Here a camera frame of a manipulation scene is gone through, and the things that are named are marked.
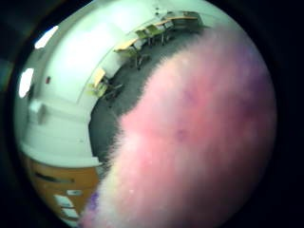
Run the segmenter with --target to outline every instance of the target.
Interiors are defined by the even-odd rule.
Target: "table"
[[[173,17],[167,17],[166,20],[180,20],[180,19],[187,19],[187,20],[196,20],[199,19],[195,16],[173,16]]]
[[[153,24],[154,26],[164,26],[165,27],[165,24],[170,22],[171,20],[170,19],[165,19],[165,20],[162,20],[160,22],[157,22],[155,24]]]
[[[97,68],[94,77],[94,87],[97,87],[97,85],[103,80],[104,76],[105,71],[102,68]]]
[[[133,38],[133,39],[130,39],[130,40],[127,40],[127,41],[124,41],[122,42],[121,44],[117,45],[115,48],[114,48],[114,51],[119,51],[119,50],[125,50],[129,47],[133,47],[135,50],[137,50],[134,46],[134,44],[139,40],[139,38]]]

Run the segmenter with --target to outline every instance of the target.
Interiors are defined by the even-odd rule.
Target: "pink fur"
[[[160,63],[120,128],[95,221],[85,227],[219,226],[252,194],[271,156],[268,70],[242,31],[208,29]]]

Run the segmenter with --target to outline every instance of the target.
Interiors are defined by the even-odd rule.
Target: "fluorescent light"
[[[47,44],[48,40],[52,37],[55,31],[58,29],[58,26],[51,28],[50,30],[46,31],[46,33],[35,43],[35,48],[44,48]]]
[[[28,68],[21,75],[21,80],[20,80],[20,85],[19,85],[19,96],[21,98],[25,97],[27,95],[27,93],[29,92],[33,73],[34,73],[34,69]]]

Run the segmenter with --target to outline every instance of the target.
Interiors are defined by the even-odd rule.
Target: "gray carpet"
[[[109,146],[113,144],[113,137],[117,132],[118,118],[130,110],[136,104],[142,94],[142,88],[151,70],[165,56],[170,56],[189,42],[194,33],[172,31],[172,39],[164,46],[160,42],[152,47],[145,45],[141,53],[150,56],[150,59],[142,63],[141,70],[130,65],[123,66],[111,79],[114,86],[123,85],[118,89],[117,97],[106,101],[101,98],[91,112],[89,135],[93,155],[101,162],[106,162],[106,154]]]

